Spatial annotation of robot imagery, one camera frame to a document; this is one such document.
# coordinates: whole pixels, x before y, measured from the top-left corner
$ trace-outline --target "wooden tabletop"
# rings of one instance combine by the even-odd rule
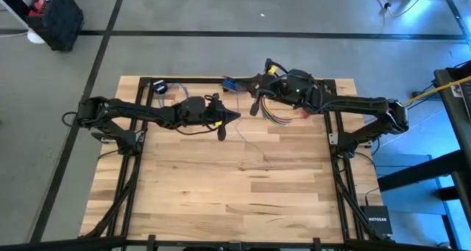
[[[139,78],[121,77],[116,97],[134,102]],[[356,95],[353,79],[336,79],[336,84],[339,95]],[[270,102],[277,115],[296,117],[287,127],[279,127],[263,119],[261,112],[249,115],[253,99],[248,93],[223,93],[217,84],[185,86],[190,96],[219,93],[224,106],[239,109],[242,117],[227,125],[222,142],[215,132],[187,136],[149,123],[129,239],[155,234],[157,240],[168,241],[312,242],[319,237],[325,243],[343,242],[322,115],[302,119],[299,110]],[[184,99],[183,89],[175,85],[165,104]],[[156,99],[152,106],[159,107]],[[364,125],[360,115],[342,116],[345,131]],[[114,121],[129,127],[129,119]],[[115,144],[105,144],[102,153],[114,149]],[[369,149],[357,151],[371,155]],[[361,156],[351,161],[362,203],[365,193],[378,187],[375,169]],[[117,154],[98,162],[80,234],[90,231],[112,205],[120,166]],[[368,200],[380,205],[379,191],[370,193]],[[116,232],[122,214],[121,210]],[[348,207],[347,215],[355,237]]]

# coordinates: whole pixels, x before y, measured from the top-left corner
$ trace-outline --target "black cable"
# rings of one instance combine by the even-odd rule
[[[422,104],[423,102],[429,100],[430,98],[432,98],[432,97],[435,96],[436,94],[438,94],[438,92],[432,93],[430,96],[425,97],[424,99],[422,99],[420,102],[416,103],[415,105],[412,105],[412,106],[407,107],[407,110],[411,110],[412,108],[414,108],[414,107],[416,107],[416,106]]]
[[[75,111],[70,111],[70,112],[65,112],[65,113],[62,115],[62,123],[64,123],[64,125],[67,126],[67,127],[72,127],[72,126],[73,126],[72,124],[69,124],[69,123],[67,123],[67,121],[65,121],[66,116],[71,115],[71,114],[75,114],[75,115],[76,115],[77,112],[75,112]]]
[[[355,152],[355,154],[361,155],[364,158],[368,159],[371,162],[371,164],[375,167],[375,170],[376,170],[376,165],[375,165],[375,162],[373,161],[373,159],[371,159],[369,156],[367,156],[367,155],[365,155],[364,153],[361,153],[361,152]]]
[[[211,130],[205,130],[205,131],[200,131],[200,132],[192,132],[192,133],[187,133],[187,132],[183,132],[179,129],[177,129],[177,127],[170,123],[168,120],[162,118],[162,117],[159,117],[158,119],[160,119],[161,121],[165,122],[166,124],[170,125],[171,127],[173,127],[173,129],[170,129],[170,130],[175,130],[177,131],[179,134],[183,134],[183,135],[187,135],[187,136],[190,136],[190,135],[198,135],[198,134],[205,134],[205,133],[209,133],[209,132],[213,132],[213,131],[216,131],[218,128],[214,128],[214,129],[211,129]]]
[[[266,87],[267,85],[271,85],[272,83],[274,82],[278,82],[279,80],[281,80],[282,78],[285,78],[285,77],[297,77],[297,78],[301,78],[301,79],[306,79],[305,77],[302,77],[302,76],[299,76],[299,75],[296,75],[296,74],[284,74],[284,75],[281,75],[280,77],[270,81],[270,82],[267,82],[266,84],[263,84],[263,85],[259,85],[258,87],[259,88],[264,88]]]
[[[322,89],[321,89],[321,85],[316,81],[316,80],[313,80],[314,82],[314,85],[317,86],[317,90],[319,92],[319,102],[317,104],[317,110],[314,110],[312,104],[309,102],[311,100],[311,92],[312,92],[312,89],[314,88],[314,85],[311,86],[307,91],[306,91],[306,97],[305,99],[309,99],[309,101],[306,101],[305,103],[307,104],[308,108],[311,110],[312,113],[318,113],[321,109],[321,105],[322,105],[322,102],[324,101],[323,97],[324,97],[324,94],[322,93]]]
[[[342,173],[343,171],[345,171],[345,166],[344,168],[341,170],[339,169],[339,161],[340,161],[340,158],[337,158],[335,164],[333,165],[333,168],[332,170],[336,173],[336,174],[340,174]]]
[[[378,152],[378,150],[379,150],[380,147],[381,147],[381,143],[380,143],[380,138],[379,138],[379,137],[376,139],[376,141],[378,141],[378,147],[376,147],[375,151],[372,152],[371,156],[376,155],[376,153]]]
[[[104,156],[110,155],[110,154],[112,154],[112,153],[114,153],[114,152],[117,152],[117,151],[118,151],[118,150],[116,149],[116,150],[111,151],[111,152],[106,152],[106,153],[104,153],[103,155],[100,155],[96,160],[100,160],[100,159],[102,159]]]
[[[470,61],[471,61],[471,60],[467,60],[467,61],[465,61],[464,63],[457,64],[457,65],[455,65],[454,68],[456,68],[456,67],[458,67],[458,66],[462,66],[463,64],[466,64],[466,63],[468,63],[468,62],[470,62]]]
[[[368,192],[365,194],[365,204],[366,204],[366,206],[369,206],[369,204],[368,204],[368,194],[371,193],[371,192],[373,192],[373,191],[377,191],[378,189],[380,189],[380,188],[372,189],[372,190],[368,191]]]
[[[418,95],[421,95],[423,93],[425,93],[428,89],[430,89],[431,87],[433,86],[433,83],[431,85],[429,85],[426,89],[422,90],[421,93],[419,93]]]
[[[285,67],[281,66],[281,64],[272,61],[272,65],[277,66],[278,68],[280,68],[280,70],[283,71],[285,74],[288,73],[288,71],[285,69]]]

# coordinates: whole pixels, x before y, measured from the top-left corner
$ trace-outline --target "gray floor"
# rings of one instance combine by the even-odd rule
[[[84,29],[105,29],[115,0],[76,1]],[[411,1],[391,0],[393,10]],[[471,23],[467,0],[455,2]],[[445,0],[422,0],[397,19],[379,10],[376,0],[124,0],[115,29],[461,34]],[[0,14],[0,29],[20,27]],[[58,53],[25,37],[0,38],[0,244],[29,238],[68,130],[60,116],[75,110],[100,41],[80,37],[73,52]],[[363,96],[405,101],[433,70],[470,56],[461,41],[112,37],[92,96],[114,96],[121,75],[252,75],[270,57],[315,77],[352,77]],[[411,130],[386,136],[381,152],[440,156],[453,148],[451,127],[434,126],[446,119],[440,103],[416,107],[410,118]],[[443,137],[450,146],[440,148]],[[77,236],[99,150],[81,130],[43,240]]]

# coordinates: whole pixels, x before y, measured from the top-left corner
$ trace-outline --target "colored wires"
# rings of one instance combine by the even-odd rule
[[[265,97],[260,98],[260,110],[262,111],[262,114],[265,117],[265,119],[268,119],[269,121],[281,127],[287,127],[288,124],[291,123],[294,119],[292,117],[283,118],[283,117],[276,116],[266,105]]]

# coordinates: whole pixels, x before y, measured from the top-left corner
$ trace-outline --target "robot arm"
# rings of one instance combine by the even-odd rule
[[[278,76],[274,66],[285,72]],[[340,111],[373,115],[376,121],[355,132],[342,132],[336,136],[337,154],[351,158],[357,146],[375,140],[382,134],[400,134],[408,130],[407,110],[396,99],[337,96],[329,87],[320,85],[305,71],[285,70],[278,63],[267,59],[265,73],[252,78],[232,79],[236,87],[249,91],[255,98],[250,115],[256,116],[260,99],[266,97],[276,102],[302,108],[308,114]]]
[[[123,102],[120,99],[106,99],[99,96],[80,102],[76,123],[79,127],[100,130],[101,134],[92,133],[92,136],[99,140],[103,138],[115,140],[120,155],[137,155],[142,150],[144,132],[122,129],[112,121],[118,117],[151,121],[160,127],[176,130],[185,135],[217,131],[218,139],[223,141],[226,137],[225,125],[238,119],[240,114],[225,108],[217,93],[205,96],[205,98],[192,96],[171,107],[162,108],[146,107]],[[178,129],[188,125],[202,125],[208,130],[184,133]]]

